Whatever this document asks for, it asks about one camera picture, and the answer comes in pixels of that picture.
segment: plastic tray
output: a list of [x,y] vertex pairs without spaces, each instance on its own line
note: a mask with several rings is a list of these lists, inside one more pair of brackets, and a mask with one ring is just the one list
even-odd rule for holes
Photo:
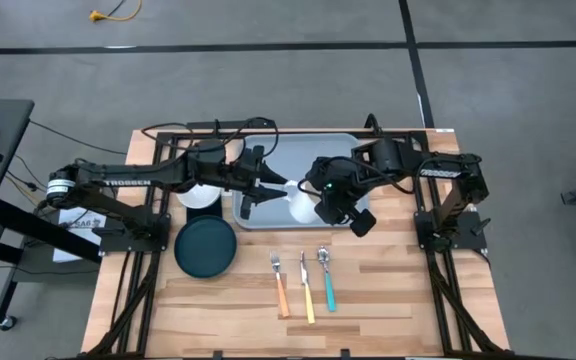
[[[263,145],[267,152],[274,144],[274,135],[252,135],[246,137],[246,147],[252,148]],[[359,140],[349,134],[295,134],[280,135],[279,144],[275,151],[265,160],[268,166],[281,176],[289,180],[299,181],[310,170],[312,162],[318,156],[350,156],[350,150],[359,145]],[[281,185],[263,184],[265,187],[281,189]],[[245,229],[300,229],[300,228],[329,228],[330,225],[321,219],[309,224],[297,222],[288,210],[288,202],[281,199],[263,202],[252,206],[250,219],[244,220],[239,216],[239,207],[243,195],[233,193],[232,210],[237,224]],[[368,197],[365,196],[357,202],[359,211],[369,209]]]

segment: orange-handled fork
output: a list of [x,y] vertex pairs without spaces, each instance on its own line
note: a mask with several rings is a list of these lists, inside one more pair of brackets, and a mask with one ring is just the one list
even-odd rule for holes
[[290,310],[288,310],[288,301],[286,300],[286,292],[284,291],[284,284],[281,282],[281,275],[279,274],[279,255],[274,251],[270,252],[270,262],[272,263],[272,269],[275,271],[275,276],[277,277],[277,291],[279,292],[279,307],[281,308],[281,317],[290,316]]

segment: white cup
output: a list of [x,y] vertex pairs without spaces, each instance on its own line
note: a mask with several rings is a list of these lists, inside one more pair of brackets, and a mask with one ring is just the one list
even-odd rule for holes
[[284,196],[282,199],[288,201],[288,208],[290,210],[290,215],[302,224],[309,224],[319,218],[319,215],[315,212],[315,202],[310,198],[308,194],[299,190],[297,187],[298,182],[294,180],[289,180],[284,184],[284,191],[288,195]]
[[195,185],[190,191],[177,194],[177,198],[187,208],[203,209],[214,204],[221,195],[221,189],[211,185]]

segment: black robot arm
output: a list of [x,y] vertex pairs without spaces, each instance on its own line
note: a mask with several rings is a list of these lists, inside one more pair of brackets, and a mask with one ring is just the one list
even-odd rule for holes
[[247,219],[252,204],[286,195],[284,191],[259,184],[283,185],[287,181],[268,168],[263,152],[263,146],[244,149],[237,160],[226,163],[225,148],[215,140],[199,142],[181,156],[157,165],[98,165],[79,160],[50,174],[46,201],[54,208],[82,207],[120,222],[114,229],[94,229],[103,240],[106,240],[104,236],[115,237],[115,241],[102,240],[102,247],[104,243],[120,244],[102,250],[135,249],[135,246],[127,247],[124,244],[143,243],[143,240],[152,237],[167,236],[167,216],[154,214],[151,208],[144,205],[130,206],[106,196],[102,193],[103,188],[155,186],[184,193],[197,184],[207,184],[241,191],[244,197],[240,215]]
[[315,211],[326,223],[350,221],[352,231],[363,236],[376,219],[368,210],[359,212],[355,205],[370,190],[389,184],[401,189],[396,183],[407,177],[452,179],[452,191],[441,207],[433,210],[436,231],[449,236],[466,206],[488,196],[480,161],[473,154],[417,151],[409,143],[384,137],[354,148],[351,157],[317,158],[304,181],[319,192],[321,201]]

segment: table leg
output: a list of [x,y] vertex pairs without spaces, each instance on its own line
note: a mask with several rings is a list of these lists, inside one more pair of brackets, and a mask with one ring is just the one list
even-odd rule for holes
[[0,224],[57,249],[100,264],[99,246],[0,199]]
[[14,246],[0,243],[0,260],[17,265],[24,251]]
[[15,294],[15,289],[17,289],[17,282],[12,280],[13,276],[14,271],[11,271],[6,280],[6,287],[0,295],[0,329],[2,331],[12,329],[17,322],[17,319],[14,316],[8,315],[8,307],[12,301],[12,296]]

